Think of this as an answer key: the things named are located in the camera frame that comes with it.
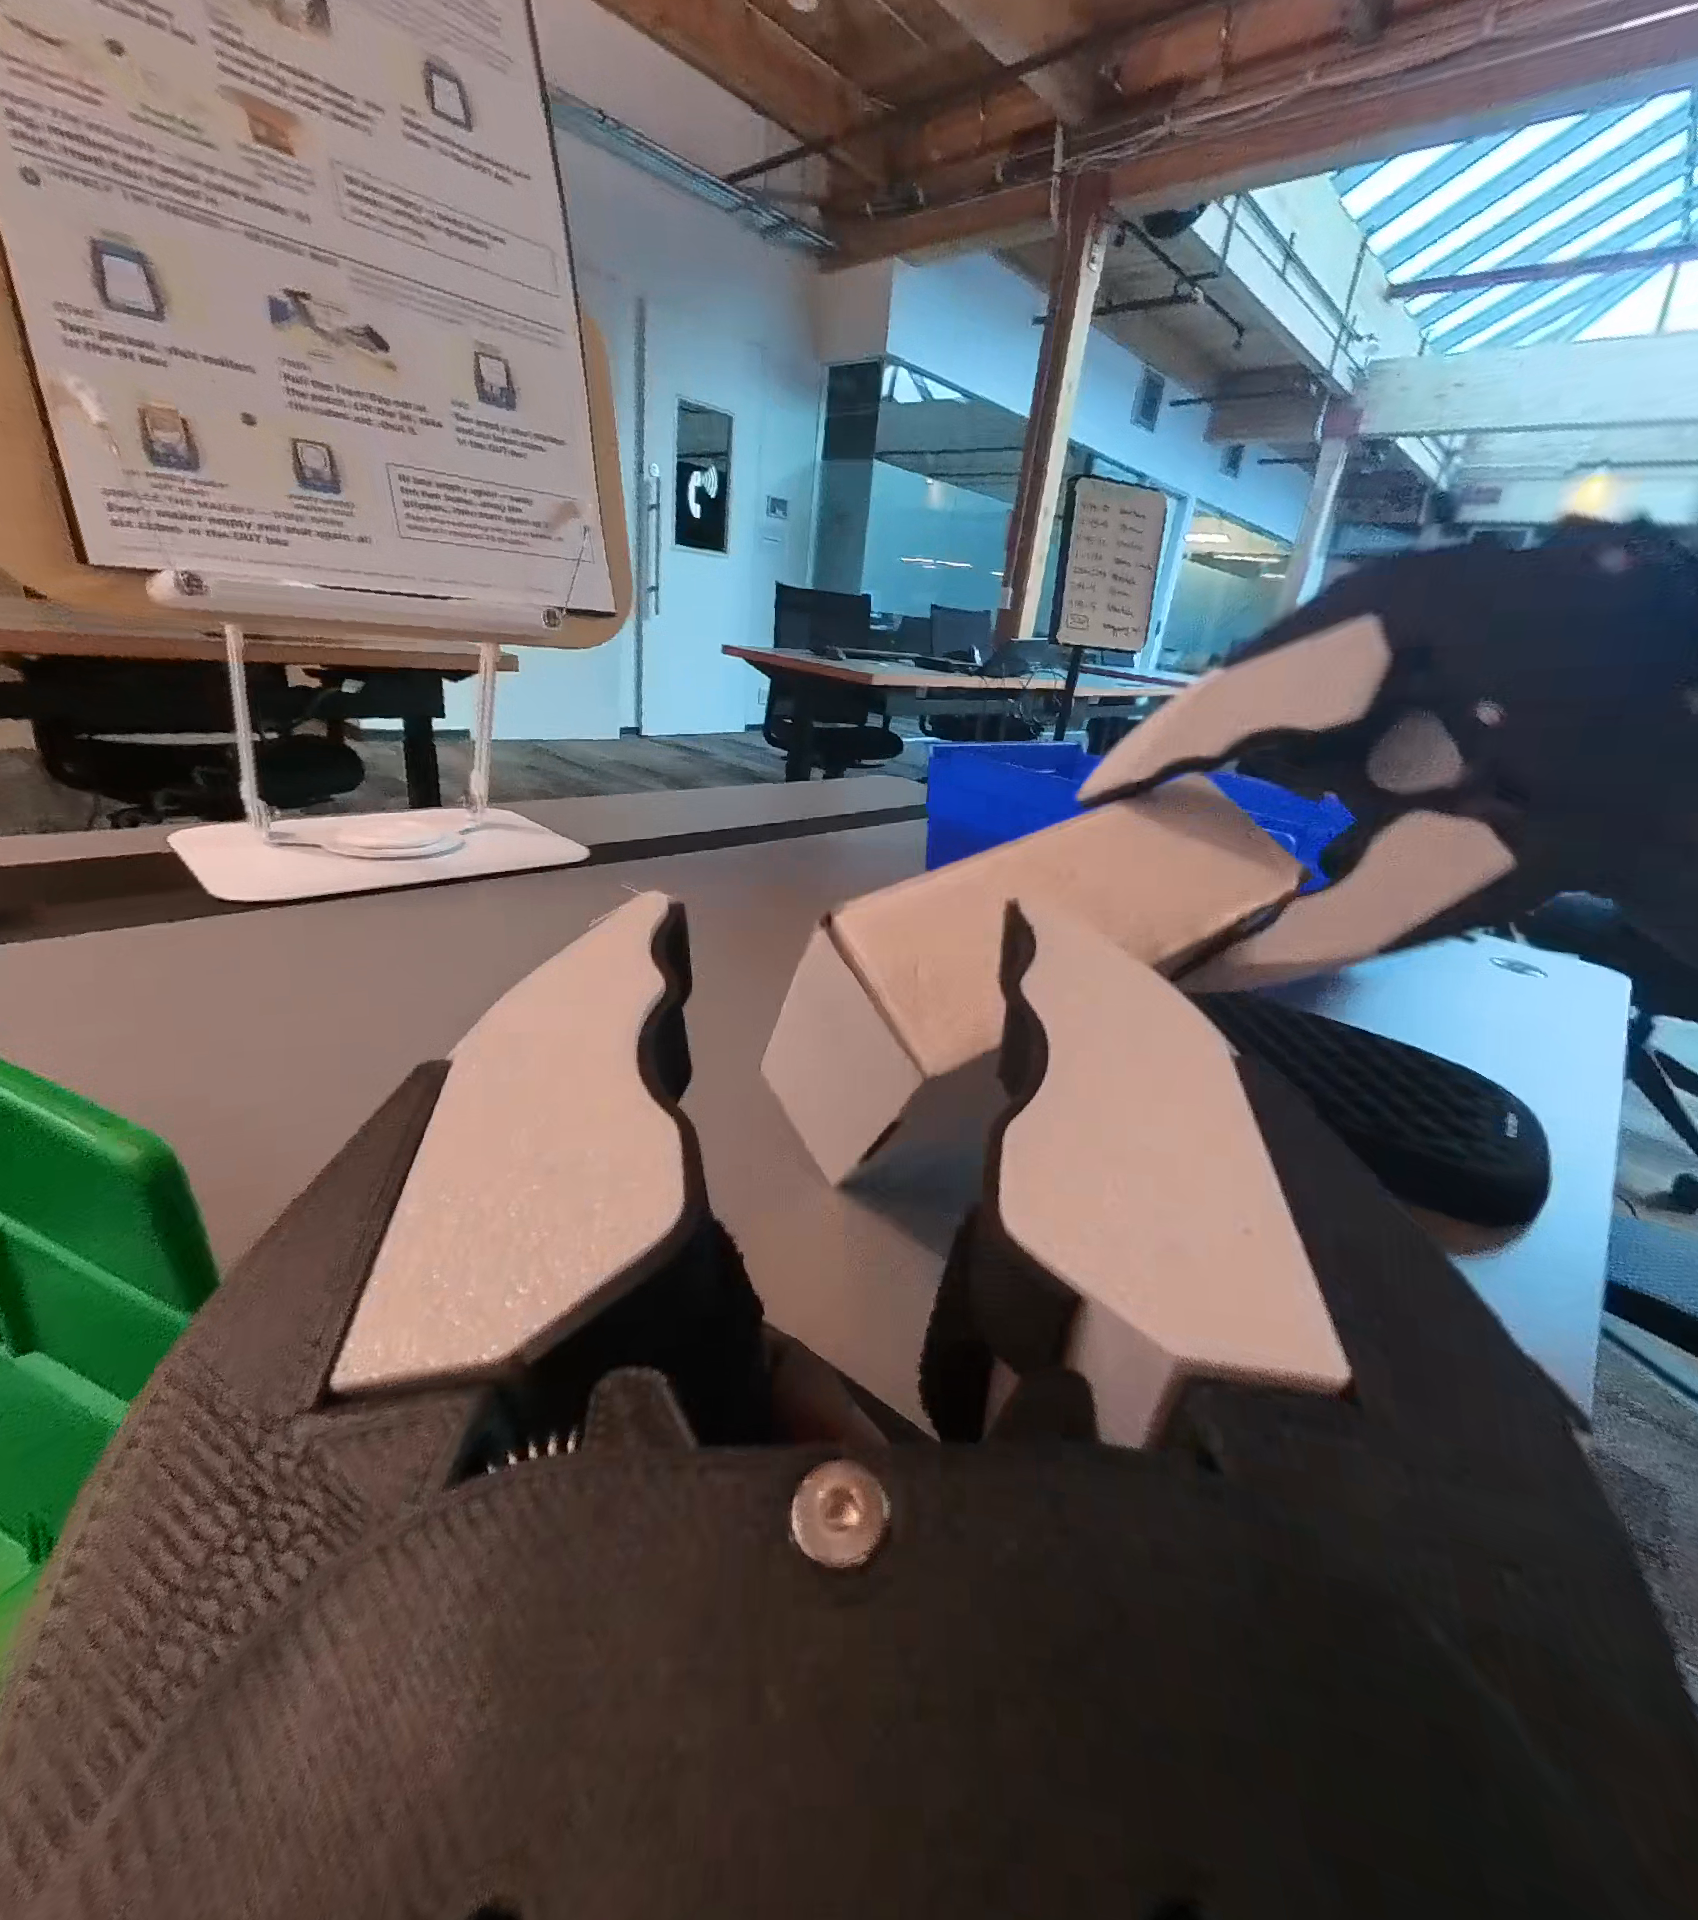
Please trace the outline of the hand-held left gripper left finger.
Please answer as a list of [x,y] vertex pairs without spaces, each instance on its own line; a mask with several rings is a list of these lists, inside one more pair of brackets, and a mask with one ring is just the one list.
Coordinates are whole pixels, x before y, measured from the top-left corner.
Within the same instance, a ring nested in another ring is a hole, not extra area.
[[684,907],[636,893],[454,1045],[330,1393],[503,1380],[686,1247],[690,995]]

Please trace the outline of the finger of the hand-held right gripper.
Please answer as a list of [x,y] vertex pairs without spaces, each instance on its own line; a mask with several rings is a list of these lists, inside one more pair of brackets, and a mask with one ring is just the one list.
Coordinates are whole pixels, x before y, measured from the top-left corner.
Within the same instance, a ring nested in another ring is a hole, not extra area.
[[1442,916],[1517,868],[1514,852],[1481,821],[1407,814],[1383,828],[1344,877],[1186,972],[1182,991],[1256,995],[1417,947]]
[[1376,614],[1292,636],[1169,698],[1099,760],[1076,803],[1126,803],[1267,740],[1354,729],[1369,721],[1390,669],[1388,628]]

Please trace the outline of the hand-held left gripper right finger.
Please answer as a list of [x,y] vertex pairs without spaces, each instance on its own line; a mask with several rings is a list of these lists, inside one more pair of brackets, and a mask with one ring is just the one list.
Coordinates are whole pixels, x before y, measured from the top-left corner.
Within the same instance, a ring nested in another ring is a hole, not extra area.
[[1004,914],[1007,1106],[987,1154],[987,1339],[1150,1451],[1202,1384],[1342,1398],[1352,1361],[1238,1054],[1169,979],[1054,904]]

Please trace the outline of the white cardboard box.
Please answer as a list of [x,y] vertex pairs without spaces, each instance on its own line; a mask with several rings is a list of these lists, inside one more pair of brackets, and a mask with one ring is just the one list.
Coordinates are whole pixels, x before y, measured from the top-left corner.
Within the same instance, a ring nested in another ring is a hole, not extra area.
[[1303,893],[1305,870],[1206,778],[849,901],[813,930],[763,1077],[821,1176],[849,1182],[915,1098],[1004,1039],[1011,907],[1056,909],[1150,969],[1206,959]]

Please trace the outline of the matte desk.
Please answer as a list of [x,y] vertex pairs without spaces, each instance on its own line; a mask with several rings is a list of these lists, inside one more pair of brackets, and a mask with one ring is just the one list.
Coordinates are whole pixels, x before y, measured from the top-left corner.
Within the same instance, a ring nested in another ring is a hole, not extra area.
[[707,1184],[780,1331],[918,1423],[937,1283],[998,1084],[935,1087],[828,1186],[763,1078],[814,923],[923,870],[918,788],[864,778],[532,803],[603,863],[262,909],[173,890],[161,830],[0,839],[0,1056],[161,1137],[234,1264],[383,1104],[630,895],[683,901]]

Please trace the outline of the long office desk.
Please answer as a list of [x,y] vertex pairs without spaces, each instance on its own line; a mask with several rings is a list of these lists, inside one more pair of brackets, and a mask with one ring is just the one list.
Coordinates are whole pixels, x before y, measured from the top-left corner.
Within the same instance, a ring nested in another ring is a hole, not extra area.
[[1013,739],[1016,730],[1054,740],[1068,739],[1078,727],[1103,719],[1134,719],[1173,700],[1195,684],[1190,675],[1142,675],[1112,669],[1071,667],[1035,669],[1021,675],[988,676],[976,669],[924,664],[902,656],[850,656],[849,664],[823,664],[803,655],[780,655],[769,647],[723,647],[727,661],[746,664],[763,676],[767,670],[821,670],[853,679],[877,690],[897,735],[901,722],[951,719],[972,722],[983,743]]

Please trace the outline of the whiteboard on stand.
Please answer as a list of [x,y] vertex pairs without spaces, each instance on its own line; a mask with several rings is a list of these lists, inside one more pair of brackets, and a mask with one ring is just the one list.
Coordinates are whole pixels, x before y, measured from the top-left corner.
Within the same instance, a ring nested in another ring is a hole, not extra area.
[[1071,655],[1139,659],[1155,625],[1171,492],[1080,474],[1062,513],[1051,638]]

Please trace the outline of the black quilted pad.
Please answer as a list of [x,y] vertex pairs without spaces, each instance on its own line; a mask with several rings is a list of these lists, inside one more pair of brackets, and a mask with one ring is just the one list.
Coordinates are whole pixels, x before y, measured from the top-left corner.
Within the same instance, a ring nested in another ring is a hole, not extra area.
[[1261,995],[1202,995],[1240,1054],[1283,1075],[1400,1203],[1514,1235],[1552,1193],[1548,1135],[1500,1082],[1411,1043]]

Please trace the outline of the blue plastic bin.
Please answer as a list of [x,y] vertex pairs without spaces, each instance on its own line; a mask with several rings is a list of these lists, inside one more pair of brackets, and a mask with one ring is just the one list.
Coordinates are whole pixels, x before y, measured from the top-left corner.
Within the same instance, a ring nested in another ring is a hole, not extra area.
[[[1078,791],[1103,764],[1074,740],[942,743],[926,780],[926,868],[939,870],[1052,828],[1080,813]],[[1305,868],[1305,895],[1328,884],[1322,861],[1354,817],[1332,795],[1308,799],[1270,780],[1206,777]]]

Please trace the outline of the clear sign stand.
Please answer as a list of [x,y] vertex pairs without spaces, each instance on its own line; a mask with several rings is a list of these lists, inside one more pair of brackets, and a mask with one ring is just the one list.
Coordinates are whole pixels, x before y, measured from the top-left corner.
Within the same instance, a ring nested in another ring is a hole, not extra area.
[[[289,904],[386,895],[440,883],[575,867],[584,849],[506,814],[492,803],[492,758],[503,653],[509,644],[591,648],[614,634],[608,614],[577,612],[548,593],[415,595],[326,588],[171,566],[147,581],[169,612],[212,614],[236,748],[236,823],[174,828],[167,844],[206,896],[231,904]],[[335,814],[290,823],[265,799],[247,684],[250,634],[278,628],[365,631],[375,651],[445,644],[474,659],[474,732],[465,800],[454,808]]]

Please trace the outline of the black phone sign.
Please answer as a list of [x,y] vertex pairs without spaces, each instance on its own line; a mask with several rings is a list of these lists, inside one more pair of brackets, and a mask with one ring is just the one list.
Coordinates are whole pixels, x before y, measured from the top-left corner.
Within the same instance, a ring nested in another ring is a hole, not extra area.
[[673,547],[727,557],[734,499],[734,417],[683,397],[675,408]]

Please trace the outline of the printed instruction sheet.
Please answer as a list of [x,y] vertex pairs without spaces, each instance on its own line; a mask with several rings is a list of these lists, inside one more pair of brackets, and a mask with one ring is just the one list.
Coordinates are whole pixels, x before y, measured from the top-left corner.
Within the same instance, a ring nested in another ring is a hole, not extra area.
[[78,558],[603,616],[519,2],[0,2],[0,250]]

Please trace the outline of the wooden support post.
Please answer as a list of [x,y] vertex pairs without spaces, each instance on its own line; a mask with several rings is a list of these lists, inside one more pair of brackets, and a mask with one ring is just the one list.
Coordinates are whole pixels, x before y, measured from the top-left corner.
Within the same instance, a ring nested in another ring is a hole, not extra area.
[[1011,513],[996,640],[1028,640],[1068,466],[1071,427],[1103,289],[1112,214],[1111,171],[1071,173],[1056,194],[1056,232],[1046,319],[1037,356],[1016,496]]

